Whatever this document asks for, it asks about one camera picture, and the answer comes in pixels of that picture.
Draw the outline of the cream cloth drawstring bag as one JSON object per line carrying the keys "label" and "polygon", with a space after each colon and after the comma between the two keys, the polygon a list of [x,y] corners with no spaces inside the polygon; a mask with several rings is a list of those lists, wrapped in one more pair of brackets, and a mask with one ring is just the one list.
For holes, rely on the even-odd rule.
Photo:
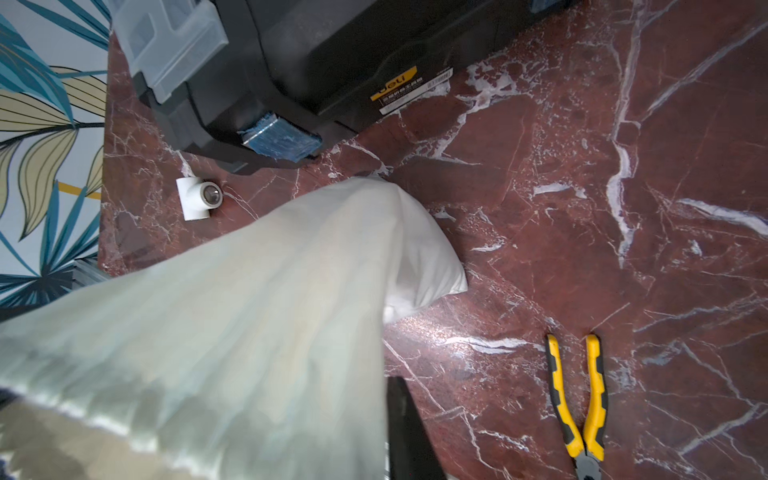
{"label": "cream cloth drawstring bag", "polygon": [[3,323],[1,385],[210,479],[380,479],[383,327],[466,288],[417,200],[351,178]]}

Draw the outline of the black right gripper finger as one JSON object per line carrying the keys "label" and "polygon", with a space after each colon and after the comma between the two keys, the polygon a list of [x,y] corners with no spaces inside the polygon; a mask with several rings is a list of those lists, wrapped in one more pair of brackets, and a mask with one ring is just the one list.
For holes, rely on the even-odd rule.
{"label": "black right gripper finger", "polygon": [[386,386],[388,478],[446,480],[407,382],[388,377]]}

